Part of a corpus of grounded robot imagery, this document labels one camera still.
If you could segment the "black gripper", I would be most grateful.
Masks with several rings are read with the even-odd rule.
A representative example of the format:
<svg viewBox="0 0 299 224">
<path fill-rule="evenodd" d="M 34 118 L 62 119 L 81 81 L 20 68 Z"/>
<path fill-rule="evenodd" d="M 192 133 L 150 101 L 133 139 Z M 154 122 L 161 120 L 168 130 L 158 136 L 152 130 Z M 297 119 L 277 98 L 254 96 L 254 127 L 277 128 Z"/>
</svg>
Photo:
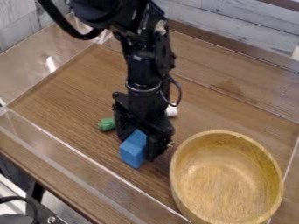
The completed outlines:
<svg viewBox="0 0 299 224">
<path fill-rule="evenodd" d="M 173 126 L 166 118 L 170 84 L 158 82 L 153 87 L 126 87 L 126 92 L 114 92 L 113 118 L 116 134 L 124 141 L 134 130 L 145 133 L 145 159 L 153 162 L 172 142 Z"/>
</svg>

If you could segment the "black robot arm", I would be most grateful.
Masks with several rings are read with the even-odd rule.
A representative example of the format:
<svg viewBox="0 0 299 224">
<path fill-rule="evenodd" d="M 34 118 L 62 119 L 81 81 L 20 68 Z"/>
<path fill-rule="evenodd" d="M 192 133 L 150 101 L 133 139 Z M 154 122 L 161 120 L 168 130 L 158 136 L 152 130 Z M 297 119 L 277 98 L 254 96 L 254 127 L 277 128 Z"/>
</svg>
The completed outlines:
<svg viewBox="0 0 299 224">
<path fill-rule="evenodd" d="M 164 11 L 153 0 L 69 0 L 74 16 L 92 30 L 82 34 L 70 25 L 52 0 L 37 0 L 57 26 L 74 38 L 92 40 L 104 30 L 120 42 L 126 64 L 124 93 L 112 94 L 116 133 L 126 140 L 134 130 L 145 135 L 144 159 L 154 160 L 172 141 L 173 126 L 165 110 L 174 59 Z"/>
</svg>

